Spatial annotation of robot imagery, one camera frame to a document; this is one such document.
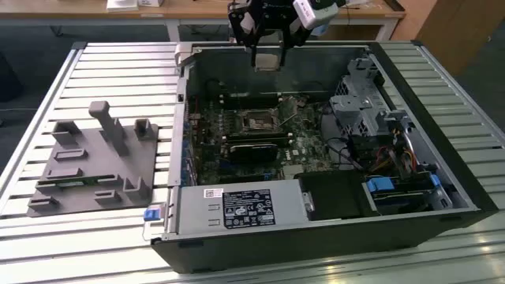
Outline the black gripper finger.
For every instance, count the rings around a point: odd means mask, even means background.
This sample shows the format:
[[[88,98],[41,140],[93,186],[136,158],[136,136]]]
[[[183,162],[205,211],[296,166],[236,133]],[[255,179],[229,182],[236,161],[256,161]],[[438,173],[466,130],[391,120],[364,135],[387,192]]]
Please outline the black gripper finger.
[[[285,65],[285,56],[288,50],[295,46],[303,46],[312,30],[308,30],[299,18],[296,11],[281,11],[280,14],[280,28],[281,28],[281,58],[280,58],[280,66]]]
[[[257,45],[261,31],[261,1],[232,1],[228,3],[228,20],[239,45],[251,49],[251,66],[256,66]]]

